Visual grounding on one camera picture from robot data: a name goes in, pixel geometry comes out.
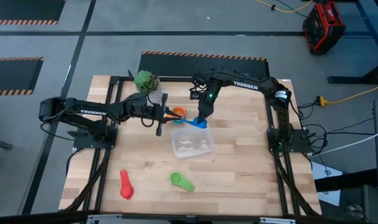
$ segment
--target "orange and black striped tape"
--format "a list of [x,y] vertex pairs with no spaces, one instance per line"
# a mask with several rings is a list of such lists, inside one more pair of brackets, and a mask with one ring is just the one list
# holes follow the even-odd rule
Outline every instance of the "orange and black striped tape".
[[43,57],[13,57],[13,58],[0,58],[0,61],[2,60],[44,60]]
[[34,90],[0,90],[0,96],[31,95]]
[[56,25],[58,21],[48,20],[0,20],[0,25]]
[[174,53],[174,52],[158,52],[158,51],[144,51],[142,54],[155,55],[175,55],[175,56],[189,56],[189,57],[210,57],[210,58],[227,58],[227,59],[245,59],[245,60],[261,60],[266,62],[266,58],[258,57],[241,57],[241,56],[227,56],[227,55],[211,55],[211,54],[190,54],[190,53]]

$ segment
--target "floor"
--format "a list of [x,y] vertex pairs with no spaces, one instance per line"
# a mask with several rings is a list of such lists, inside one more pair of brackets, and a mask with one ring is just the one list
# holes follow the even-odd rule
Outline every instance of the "floor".
[[[0,216],[21,212],[45,134],[37,119],[39,101],[59,96],[69,72],[79,36],[61,36],[57,31],[80,32],[91,0],[68,0],[56,26],[0,26],[0,57],[45,58],[33,95],[0,96],[0,139],[12,142],[11,151],[0,149]],[[285,1],[293,8],[304,2]],[[378,9],[360,0],[378,33]],[[368,28],[353,3],[338,3],[349,32]],[[310,7],[302,10],[307,14]],[[271,11],[252,0],[101,0],[95,4],[88,32],[93,31],[301,31],[303,17]],[[54,31],[53,35],[13,35],[16,31]],[[298,36],[211,36],[211,35],[120,35],[86,36],[72,76],[68,97],[86,99],[93,75],[126,75],[138,68],[141,51],[191,52],[267,58],[270,74],[291,79],[298,104],[318,95],[339,100],[374,85],[330,85],[330,75],[361,76],[378,65],[378,47],[370,36],[346,36],[327,55],[309,54],[304,37]],[[372,117],[372,102],[378,91],[339,105],[315,108],[304,124],[321,124],[328,131]],[[69,126],[60,124],[57,134],[66,136]],[[351,131],[373,132],[372,122]],[[362,136],[332,135],[332,149],[362,139]],[[55,139],[32,208],[33,213],[55,212],[65,180],[65,163],[72,142]],[[323,157],[327,166],[355,172],[376,166],[374,142]]]

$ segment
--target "orange object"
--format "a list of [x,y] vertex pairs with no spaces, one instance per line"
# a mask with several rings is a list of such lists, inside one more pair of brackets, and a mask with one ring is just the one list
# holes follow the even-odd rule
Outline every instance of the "orange object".
[[[186,117],[186,109],[183,108],[183,107],[175,107],[173,110],[172,110],[173,113],[176,113],[178,115],[180,115],[182,118]],[[167,118],[174,118],[173,115],[167,115]],[[176,120],[174,121],[175,123],[182,123],[183,121],[180,122],[180,120]]]
[[131,199],[133,195],[133,187],[129,181],[128,172],[126,170],[120,171],[121,175],[121,191],[120,195],[125,199]]

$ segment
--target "transparent bin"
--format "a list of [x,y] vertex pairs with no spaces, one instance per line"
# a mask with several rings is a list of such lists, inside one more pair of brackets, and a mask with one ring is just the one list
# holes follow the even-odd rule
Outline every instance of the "transparent bin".
[[209,128],[188,127],[171,133],[175,156],[185,159],[202,155],[215,149]]

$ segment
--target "butcher block tabletop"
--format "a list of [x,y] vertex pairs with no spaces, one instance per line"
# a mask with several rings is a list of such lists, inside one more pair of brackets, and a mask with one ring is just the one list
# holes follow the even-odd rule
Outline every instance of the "butcher block tabletop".
[[[105,102],[110,76],[94,76],[88,101]],[[279,80],[293,92],[290,80]],[[170,108],[187,109],[187,119],[198,114],[198,101],[189,99],[189,82],[161,82],[168,94]],[[136,92],[131,81],[123,83],[121,99]],[[295,96],[292,101],[296,106]],[[99,119],[98,116],[87,116]],[[229,86],[221,89],[214,114],[207,118],[215,144],[209,154],[180,160],[172,148],[171,131],[188,124],[168,123],[161,137],[157,123],[151,128],[131,118],[118,127],[116,145],[111,151],[102,205],[103,213],[146,213],[184,215],[281,216],[281,205],[273,157],[268,152],[268,119],[264,96],[256,91]],[[298,117],[290,109],[290,121],[299,128]],[[60,209],[69,206],[88,181],[93,149],[84,149],[70,163],[60,201]],[[298,190],[312,208],[321,213],[309,161],[300,153],[291,153]],[[120,195],[120,170],[128,171],[135,192],[131,200]],[[188,192],[171,185],[169,176],[180,172],[195,186]],[[286,186],[291,213],[290,191]],[[90,208],[94,207],[97,185]]]

